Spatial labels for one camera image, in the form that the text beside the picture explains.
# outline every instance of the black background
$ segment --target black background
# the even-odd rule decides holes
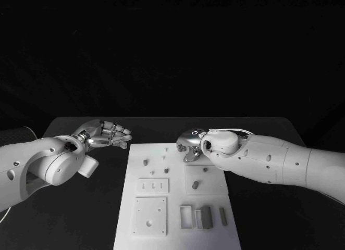
[[[286,117],[345,152],[345,4],[0,5],[0,130],[61,116]]]

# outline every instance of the table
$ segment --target table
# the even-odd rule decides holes
[[[93,119],[121,124],[133,143],[173,143],[192,128],[243,128],[305,145],[279,117],[59,117],[44,137],[71,134]],[[0,249],[113,249],[129,149],[95,149],[91,178],[77,174],[12,207]],[[225,172],[240,242],[247,249],[345,249],[345,207],[316,191],[269,185]]]

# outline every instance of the wire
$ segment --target wire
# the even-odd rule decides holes
[[[244,129],[209,129],[209,131],[220,131],[220,130],[233,130],[233,131],[246,132],[247,134],[254,134],[253,132],[250,132]]]
[[[6,216],[7,216],[7,214],[9,214],[9,210],[7,210],[7,212],[6,212],[6,214],[5,214],[5,216],[3,216],[3,218],[2,218],[2,220],[0,220],[0,223],[3,222],[5,217],[6,217]]]

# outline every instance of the white platform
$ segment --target white platform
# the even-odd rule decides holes
[[[186,191],[189,189],[186,188],[188,178],[185,165],[209,166],[208,171],[211,170],[211,172],[202,172],[205,176],[207,174],[212,174],[212,172],[218,174],[215,170],[220,169],[211,169],[214,168],[211,166],[212,163],[205,156],[202,156],[195,162],[191,162],[188,164],[183,163],[183,157],[186,153],[188,152],[178,152],[175,143],[132,144],[114,250],[241,249],[230,197],[228,193],[225,192],[225,179],[222,184],[214,186],[214,193],[218,192],[220,194],[204,195],[202,193],[198,193],[198,195],[188,195]],[[147,166],[143,165],[145,159],[149,160]],[[168,194],[153,194],[150,192],[142,194],[140,192],[137,192],[139,179],[169,179]],[[198,186],[198,189],[201,188],[201,190],[204,190],[204,188],[207,187],[204,187],[204,184],[207,184],[207,182],[202,181],[201,185]],[[137,198],[146,197],[160,197],[162,199],[166,199],[166,211],[163,211],[163,204],[159,203],[159,199],[156,199],[153,202],[149,202],[149,199],[145,199],[149,204],[155,204],[152,205],[152,211],[155,212],[146,215],[137,215],[136,213],[139,212],[140,207],[140,205],[137,205]],[[201,207],[205,205],[211,207],[214,222],[212,229],[196,228],[195,210],[201,209]],[[181,206],[192,207],[192,229],[181,228]],[[224,207],[225,209],[228,226],[222,225],[220,214],[221,207]],[[168,212],[166,231],[162,230],[160,235],[158,235],[156,232],[159,232],[160,228],[163,228],[165,226],[160,220],[160,218],[163,218],[163,212]],[[136,228],[139,228],[139,232],[143,232],[139,233],[139,235],[136,235],[134,233]]]

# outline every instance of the white robotic arm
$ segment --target white robotic arm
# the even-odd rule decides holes
[[[269,184],[302,186],[345,205],[345,153],[302,147],[279,138],[228,130],[192,129],[178,139],[185,162],[204,153],[212,164]]]
[[[108,121],[87,122],[74,134],[0,147],[0,212],[44,187],[61,185],[78,172],[90,177],[98,162],[85,155],[95,147],[127,148],[132,132]]]

